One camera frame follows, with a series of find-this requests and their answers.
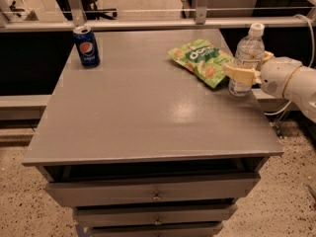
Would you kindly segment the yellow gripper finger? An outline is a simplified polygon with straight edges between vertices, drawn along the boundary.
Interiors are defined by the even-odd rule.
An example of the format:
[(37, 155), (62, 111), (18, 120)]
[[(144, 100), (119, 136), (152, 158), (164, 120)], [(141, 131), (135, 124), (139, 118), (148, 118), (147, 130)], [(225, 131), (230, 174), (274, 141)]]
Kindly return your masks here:
[(269, 61), (270, 59), (273, 59), (273, 58), (275, 58), (275, 55), (272, 52), (265, 51), (262, 63), (266, 63), (267, 61)]
[(254, 68), (241, 68), (235, 64), (226, 64), (224, 73), (230, 78), (247, 86), (261, 82), (261, 73)]

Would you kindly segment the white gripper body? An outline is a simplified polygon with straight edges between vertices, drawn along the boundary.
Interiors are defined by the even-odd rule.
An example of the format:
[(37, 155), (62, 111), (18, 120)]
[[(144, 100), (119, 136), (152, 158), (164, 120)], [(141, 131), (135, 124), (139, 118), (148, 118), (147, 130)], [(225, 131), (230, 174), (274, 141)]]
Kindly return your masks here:
[(261, 69), (261, 89), (277, 99), (282, 98), (287, 81), (293, 72), (301, 66), (301, 61), (289, 57), (268, 60)]

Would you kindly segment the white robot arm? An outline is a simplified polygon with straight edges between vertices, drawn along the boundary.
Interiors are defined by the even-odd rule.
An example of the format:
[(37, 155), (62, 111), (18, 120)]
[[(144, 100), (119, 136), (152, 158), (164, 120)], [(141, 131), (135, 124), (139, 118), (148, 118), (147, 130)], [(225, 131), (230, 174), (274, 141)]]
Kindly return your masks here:
[(289, 57), (264, 54), (261, 70), (249, 65), (226, 63), (224, 73), (247, 86), (259, 84), (260, 88), (277, 99), (295, 103), (302, 113), (316, 122), (316, 70)]

